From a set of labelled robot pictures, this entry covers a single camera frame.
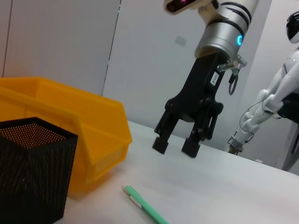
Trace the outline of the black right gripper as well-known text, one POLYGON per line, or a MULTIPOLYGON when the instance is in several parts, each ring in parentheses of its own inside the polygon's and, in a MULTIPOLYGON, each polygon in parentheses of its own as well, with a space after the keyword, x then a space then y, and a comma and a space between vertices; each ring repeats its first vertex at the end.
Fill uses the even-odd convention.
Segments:
POLYGON ((220 52, 214 52, 197 58, 183 85, 182 90, 165 105, 159 123, 154 132, 158 134, 152 148, 164 154, 168 139, 172 134, 178 119, 195 121, 190 136, 185 140, 182 152, 195 158, 199 151, 200 141, 210 140, 213 136, 217 120, 216 112, 201 111, 215 96, 219 82, 211 83, 217 66, 224 62, 220 52))

